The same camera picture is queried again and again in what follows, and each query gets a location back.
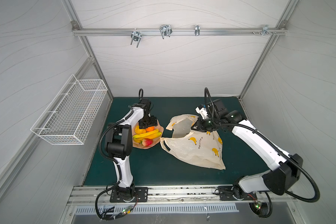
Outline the cream plastic banana bag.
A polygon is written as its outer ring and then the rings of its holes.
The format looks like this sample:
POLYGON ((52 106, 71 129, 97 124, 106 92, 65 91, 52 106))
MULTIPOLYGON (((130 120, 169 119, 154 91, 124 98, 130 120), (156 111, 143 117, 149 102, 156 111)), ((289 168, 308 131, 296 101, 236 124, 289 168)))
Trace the cream plastic banana bag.
POLYGON ((222 139, 217 131, 191 130, 197 119, 198 117, 192 114, 172 117, 166 130, 173 131, 173 134, 171 138, 161 137, 162 149, 190 165, 225 170, 222 139))

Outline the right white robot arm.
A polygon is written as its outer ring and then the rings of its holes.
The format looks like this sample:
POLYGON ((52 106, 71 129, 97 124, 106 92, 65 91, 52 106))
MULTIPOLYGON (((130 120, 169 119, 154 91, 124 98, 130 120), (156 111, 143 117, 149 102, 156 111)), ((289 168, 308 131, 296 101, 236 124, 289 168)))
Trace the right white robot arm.
POLYGON ((298 200, 314 203, 320 199, 320 190, 302 167, 303 159, 298 154, 290 154, 272 143, 258 131, 245 115, 239 111, 228 111, 220 99, 206 100, 196 108, 200 114, 192 126, 192 130, 213 132, 217 130, 230 131, 244 141, 268 166, 268 171, 246 175, 238 179, 229 190, 236 200, 244 200, 254 192, 272 192, 282 196, 288 194, 298 200), (290 188, 304 175, 314 190, 314 196, 305 198, 290 191, 290 188))

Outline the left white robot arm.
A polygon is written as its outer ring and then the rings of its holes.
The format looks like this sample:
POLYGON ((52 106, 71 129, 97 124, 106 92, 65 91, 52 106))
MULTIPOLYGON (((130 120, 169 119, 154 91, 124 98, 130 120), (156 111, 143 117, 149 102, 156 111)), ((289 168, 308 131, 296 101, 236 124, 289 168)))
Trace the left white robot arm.
POLYGON ((130 111, 123 118, 111 124, 101 135, 99 152, 114 163, 119 188, 133 187, 129 162, 133 149, 133 130, 136 126, 147 129, 158 125, 157 118, 150 112, 151 101, 141 97, 138 103, 130 106, 130 111))

